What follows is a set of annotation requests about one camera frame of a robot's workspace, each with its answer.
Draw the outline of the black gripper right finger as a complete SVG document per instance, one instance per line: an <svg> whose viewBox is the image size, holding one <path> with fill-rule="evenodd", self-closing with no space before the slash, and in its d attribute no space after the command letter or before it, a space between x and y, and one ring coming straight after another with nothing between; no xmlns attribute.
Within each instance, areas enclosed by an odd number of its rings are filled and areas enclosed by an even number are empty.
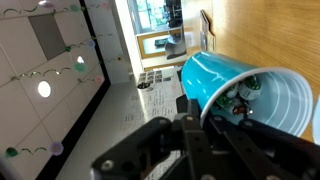
<svg viewBox="0 0 320 180"><path fill-rule="evenodd" d="M237 125L208 115L203 128L222 137L254 176L280 180L320 180L320 147L252 119Z"/></svg>

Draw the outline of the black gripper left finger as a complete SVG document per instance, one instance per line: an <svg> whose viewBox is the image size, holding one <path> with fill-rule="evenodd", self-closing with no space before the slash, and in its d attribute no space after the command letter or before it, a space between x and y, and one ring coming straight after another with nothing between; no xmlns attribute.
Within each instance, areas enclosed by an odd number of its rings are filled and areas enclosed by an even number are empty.
<svg viewBox="0 0 320 180"><path fill-rule="evenodd" d="M181 152L181 157L162 176L163 180L217 180L219 169L199 126L195 99L175 120L156 117L100 155L91 165L91 178L143 180L175 150Z"/></svg>

